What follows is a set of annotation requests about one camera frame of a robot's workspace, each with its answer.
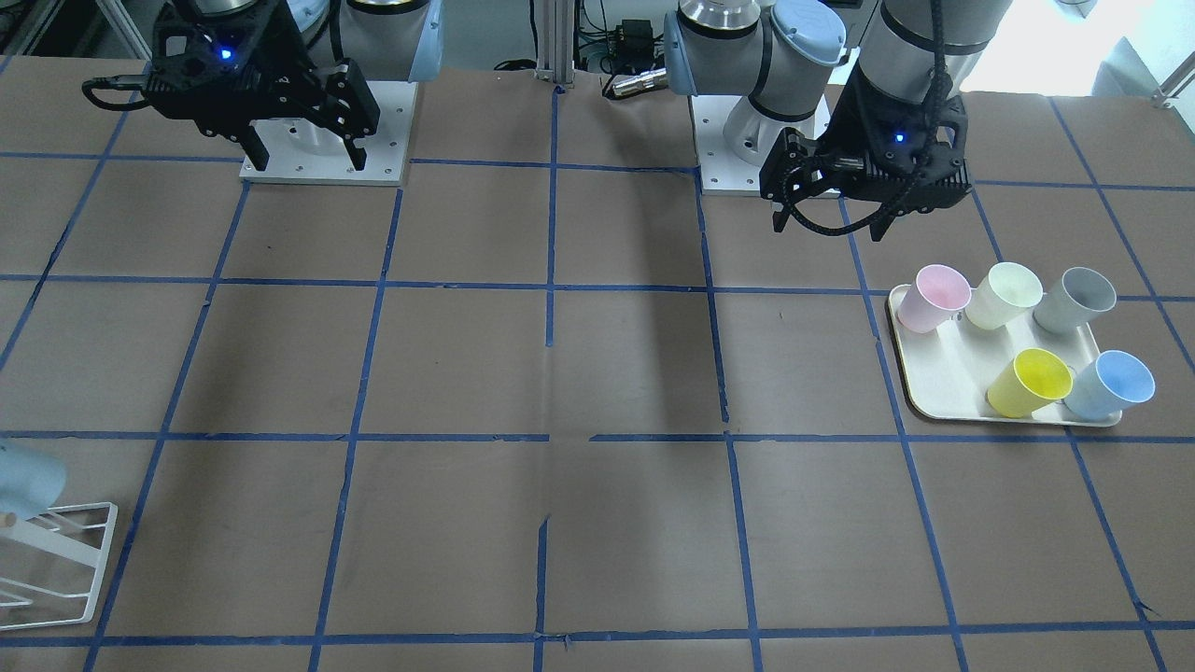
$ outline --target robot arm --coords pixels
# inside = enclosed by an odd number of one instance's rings
[[[396,79],[436,77],[442,0],[333,0],[333,53],[342,50],[338,19],[345,1],[350,12],[344,43],[350,49],[385,54],[387,74]],[[366,48],[372,35],[364,32],[369,22],[361,16],[390,31],[376,48]],[[108,110],[153,106],[165,117],[192,120],[203,135],[240,143],[258,171],[265,170],[270,153],[253,122],[305,118],[339,138],[353,166],[364,167],[366,151],[356,142],[373,135],[380,118],[368,71],[343,54],[319,67],[286,0],[167,2],[154,22],[152,51],[147,74],[92,79],[82,85],[84,94]],[[143,99],[114,104],[94,93],[103,90],[137,91]]]
[[[816,0],[778,0],[767,10],[755,0],[686,0],[666,23],[669,80],[682,94],[746,97],[727,136],[736,134],[731,147],[747,160],[771,148],[753,163],[762,164],[760,196],[774,203],[777,232],[795,218],[826,236],[870,227],[880,240],[897,216],[954,206],[970,191],[967,112],[956,83],[1009,5],[884,0],[819,138],[805,120],[838,65],[845,29]],[[820,226],[798,203],[829,189],[881,206],[850,226]]]

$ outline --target tray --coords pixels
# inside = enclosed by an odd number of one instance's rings
[[[1071,413],[1062,402],[1037,409],[1029,417],[1004,417],[985,396],[988,385],[1025,348],[1043,348],[1061,358],[1072,373],[1083,371],[1099,356],[1089,325],[1073,334],[1050,334],[1037,326],[1032,311],[1027,311],[1000,329],[985,331],[960,312],[936,331],[917,334],[896,319],[896,308],[908,289],[908,285],[900,285],[888,294],[888,323],[905,390],[921,415],[934,420],[1076,427],[1111,427],[1120,422],[1121,411],[1092,422]]]

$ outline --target plastic cup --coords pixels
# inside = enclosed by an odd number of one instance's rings
[[[949,265],[930,264],[917,273],[896,319],[909,331],[929,334],[970,303],[970,282]]]
[[[1074,377],[1074,390],[1064,402],[1084,420],[1103,420],[1150,401],[1154,389],[1153,374],[1141,360],[1108,350]]]
[[[1071,369],[1041,348],[1021,350],[987,389],[987,403],[1005,417],[1025,417],[1071,393]]]
[[[1090,268],[1067,269],[1042,303],[1034,310],[1034,319],[1046,331],[1068,334],[1113,310],[1116,288],[1107,277]]]
[[[56,457],[0,439],[0,512],[22,520],[45,513],[67,484],[67,468]]]
[[[1042,282],[1034,271],[1000,262],[987,271],[967,305],[967,319],[980,329],[999,329],[1042,300]]]

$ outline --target light blue cup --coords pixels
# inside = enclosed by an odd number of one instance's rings
[[[1153,391],[1153,374],[1141,360],[1108,350],[1074,378],[1074,387],[1064,402],[1079,417],[1095,421],[1150,401]]]
[[[0,513],[16,513],[22,520],[41,515],[66,484],[62,460],[0,439]]]

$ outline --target cable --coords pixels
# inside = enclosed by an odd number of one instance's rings
[[[332,59],[339,63],[344,60],[344,44],[341,42],[341,5],[344,0],[332,0],[332,6],[329,7],[329,26],[332,32]]]
[[[311,51],[312,48],[315,47],[315,44],[319,44],[319,41],[324,38],[324,33],[327,32],[327,24],[331,18],[332,18],[332,6],[329,5],[327,11],[324,12],[324,20],[319,22],[319,29],[317,29],[315,35],[311,36],[311,39],[307,41],[308,51]]]
[[[926,94],[930,123],[929,133],[925,136],[925,143],[921,146],[921,151],[918,153],[917,160],[914,161],[915,165],[925,165],[930,158],[930,149],[938,141],[938,126],[942,123],[942,109],[945,106],[946,94],[950,93],[950,88],[952,88],[952,85],[946,85],[946,83],[950,81],[950,75],[946,73],[946,36],[943,28],[942,0],[930,0],[930,12],[933,22],[933,79],[930,81],[930,91]],[[789,214],[792,215],[792,219],[797,220],[797,224],[822,236],[846,236],[888,219],[905,204],[905,200],[908,198],[908,195],[917,187],[918,179],[924,177],[921,171],[914,170],[906,176],[905,183],[901,185],[900,190],[893,194],[890,198],[881,203],[876,212],[860,219],[859,221],[831,228],[807,218],[797,208],[797,204],[792,202],[792,188],[796,184],[796,178],[803,175],[804,167],[805,163],[802,160],[802,163],[784,176],[780,189],[784,207],[788,209]],[[820,166],[815,164],[813,167],[816,170]]]
[[[535,62],[539,63],[539,29],[535,28],[535,0],[528,0],[531,5],[531,39],[535,43]]]
[[[122,77],[97,77],[96,79],[88,79],[82,83],[82,94],[85,98],[91,100],[92,105],[96,105],[100,110],[108,110],[110,112],[128,112],[133,110],[143,110],[149,106],[149,100],[141,98],[140,100],[133,100],[129,103],[109,103],[108,100],[100,99],[96,96],[96,91],[140,91],[142,78],[129,78],[128,75]]]

